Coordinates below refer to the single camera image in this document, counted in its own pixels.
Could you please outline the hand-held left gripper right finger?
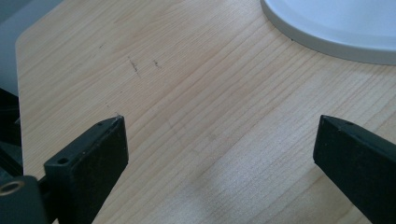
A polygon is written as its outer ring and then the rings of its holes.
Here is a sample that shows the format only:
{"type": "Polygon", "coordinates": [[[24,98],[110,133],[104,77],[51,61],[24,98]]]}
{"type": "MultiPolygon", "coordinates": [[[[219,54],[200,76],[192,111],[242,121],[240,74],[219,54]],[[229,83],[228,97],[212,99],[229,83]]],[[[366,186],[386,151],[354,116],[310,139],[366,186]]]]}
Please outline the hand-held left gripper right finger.
{"type": "Polygon", "coordinates": [[[313,159],[373,224],[396,224],[395,144],[350,121],[321,116],[313,159]]]}

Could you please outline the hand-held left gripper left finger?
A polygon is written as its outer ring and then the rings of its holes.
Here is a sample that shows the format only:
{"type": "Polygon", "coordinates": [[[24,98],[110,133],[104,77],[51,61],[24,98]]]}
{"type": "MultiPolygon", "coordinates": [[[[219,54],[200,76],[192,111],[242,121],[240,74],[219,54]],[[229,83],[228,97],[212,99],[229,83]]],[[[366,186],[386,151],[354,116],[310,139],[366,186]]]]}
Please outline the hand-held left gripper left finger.
{"type": "Polygon", "coordinates": [[[128,164],[124,117],[102,120],[45,162],[60,224],[92,224],[128,164]]]}

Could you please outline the dark stand base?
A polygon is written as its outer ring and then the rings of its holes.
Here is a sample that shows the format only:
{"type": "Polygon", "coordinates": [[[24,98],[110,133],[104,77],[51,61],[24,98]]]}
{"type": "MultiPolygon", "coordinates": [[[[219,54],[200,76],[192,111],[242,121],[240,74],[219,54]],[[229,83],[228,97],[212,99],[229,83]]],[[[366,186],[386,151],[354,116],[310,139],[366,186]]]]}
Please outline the dark stand base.
{"type": "Polygon", "coordinates": [[[0,88],[0,149],[23,166],[19,98],[0,88]]]}

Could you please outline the white round plate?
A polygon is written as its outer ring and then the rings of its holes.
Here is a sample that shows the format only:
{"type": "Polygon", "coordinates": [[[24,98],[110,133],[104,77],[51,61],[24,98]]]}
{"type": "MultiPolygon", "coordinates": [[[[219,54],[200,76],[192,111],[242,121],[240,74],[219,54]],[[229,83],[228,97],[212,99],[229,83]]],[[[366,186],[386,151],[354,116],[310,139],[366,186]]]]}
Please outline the white round plate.
{"type": "Polygon", "coordinates": [[[396,0],[261,0],[281,33],[319,52],[396,65],[396,0]]]}

